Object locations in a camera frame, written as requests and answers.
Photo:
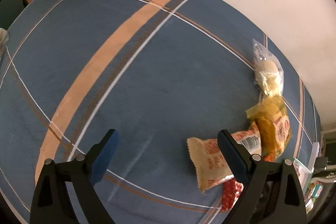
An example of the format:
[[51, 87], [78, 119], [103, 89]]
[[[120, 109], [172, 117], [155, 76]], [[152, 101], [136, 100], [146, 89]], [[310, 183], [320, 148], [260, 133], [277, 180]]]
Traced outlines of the red patterned pastry packet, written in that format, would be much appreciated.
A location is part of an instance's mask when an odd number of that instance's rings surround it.
[[[271, 182], [267, 182], [266, 185], [264, 186], [264, 189], [259, 199], [261, 203], [264, 203], [266, 201], [266, 197], [270, 193], [270, 186]], [[223, 183], [222, 211], [229, 211], [234, 207], [243, 189], [244, 185], [242, 183], [237, 182], [235, 178], [226, 180]]]

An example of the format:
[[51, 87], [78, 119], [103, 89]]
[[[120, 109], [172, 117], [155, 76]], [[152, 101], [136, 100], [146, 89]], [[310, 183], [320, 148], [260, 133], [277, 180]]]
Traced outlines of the beige sandwich cracker packet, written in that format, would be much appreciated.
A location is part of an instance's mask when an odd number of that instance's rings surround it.
[[[248, 130], [233, 133], [232, 137], [251, 155], [261, 155], [261, 137], [256, 122], [252, 122]], [[187, 148], [196, 170], [198, 188], [201, 192], [234, 177], [216, 139], [189, 138]]]

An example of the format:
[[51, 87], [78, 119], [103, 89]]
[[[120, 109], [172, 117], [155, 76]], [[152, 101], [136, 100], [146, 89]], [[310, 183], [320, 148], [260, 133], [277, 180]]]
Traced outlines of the yellow soft bread packet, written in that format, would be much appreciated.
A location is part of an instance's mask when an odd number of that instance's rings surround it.
[[263, 158], [266, 161], [276, 161], [291, 138], [290, 121], [283, 97], [266, 96], [249, 108], [246, 114], [258, 127]]

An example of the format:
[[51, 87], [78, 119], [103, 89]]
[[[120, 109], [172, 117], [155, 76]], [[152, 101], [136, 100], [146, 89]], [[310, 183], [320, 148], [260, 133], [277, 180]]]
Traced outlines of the white round bun packet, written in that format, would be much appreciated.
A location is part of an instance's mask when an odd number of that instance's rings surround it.
[[281, 96], [284, 88], [284, 71], [277, 57], [257, 40], [253, 44], [255, 83], [265, 96]]

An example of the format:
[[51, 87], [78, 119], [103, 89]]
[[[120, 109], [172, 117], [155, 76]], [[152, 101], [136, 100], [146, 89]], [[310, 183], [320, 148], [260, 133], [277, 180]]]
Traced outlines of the teal shallow cardboard tray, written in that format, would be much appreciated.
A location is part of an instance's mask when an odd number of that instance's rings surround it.
[[297, 173], [299, 183], [302, 188], [303, 194], [306, 193], [307, 187], [310, 183], [312, 173], [311, 171], [298, 159], [294, 158], [293, 159], [293, 166], [295, 168], [295, 171]]

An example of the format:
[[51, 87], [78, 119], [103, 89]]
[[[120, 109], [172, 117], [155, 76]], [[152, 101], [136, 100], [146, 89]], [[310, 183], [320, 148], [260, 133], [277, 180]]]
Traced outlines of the teal toy box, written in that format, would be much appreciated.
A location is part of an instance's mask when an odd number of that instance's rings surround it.
[[311, 197], [313, 199], [318, 198], [319, 195], [321, 194], [322, 190], [323, 190], [323, 184], [320, 181], [316, 182]]

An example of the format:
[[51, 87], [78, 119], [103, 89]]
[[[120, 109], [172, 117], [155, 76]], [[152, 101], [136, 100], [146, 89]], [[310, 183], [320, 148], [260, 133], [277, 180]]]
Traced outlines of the black power adapter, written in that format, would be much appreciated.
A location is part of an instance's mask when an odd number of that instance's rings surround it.
[[328, 157], [317, 157], [315, 159], [314, 168], [315, 169], [326, 169], [328, 165]]

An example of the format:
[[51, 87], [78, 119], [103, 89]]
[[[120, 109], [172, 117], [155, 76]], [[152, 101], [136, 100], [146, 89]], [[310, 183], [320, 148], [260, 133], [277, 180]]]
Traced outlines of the white power strip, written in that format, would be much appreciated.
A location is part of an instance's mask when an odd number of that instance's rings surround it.
[[311, 173], [314, 172], [315, 160], [317, 159], [317, 157], [319, 155], [319, 149], [320, 149], [319, 142], [314, 142], [313, 146], [312, 146], [308, 166], [307, 166], [307, 168], [310, 170]]

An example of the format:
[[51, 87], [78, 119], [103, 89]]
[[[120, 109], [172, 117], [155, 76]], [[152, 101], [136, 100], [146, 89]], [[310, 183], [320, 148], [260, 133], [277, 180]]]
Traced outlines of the blue plaid tablecloth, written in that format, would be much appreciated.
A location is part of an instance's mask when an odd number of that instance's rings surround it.
[[249, 126], [252, 42], [284, 69], [291, 139], [284, 157], [307, 164], [321, 122], [302, 80], [274, 42], [222, 0], [171, 0], [108, 59], [64, 125], [56, 110], [98, 49], [150, 0], [34, 0], [9, 26], [1, 62], [1, 192], [30, 218], [35, 171], [47, 133], [54, 159], [120, 135], [96, 186], [117, 223], [221, 223], [221, 186], [201, 192], [187, 139]]

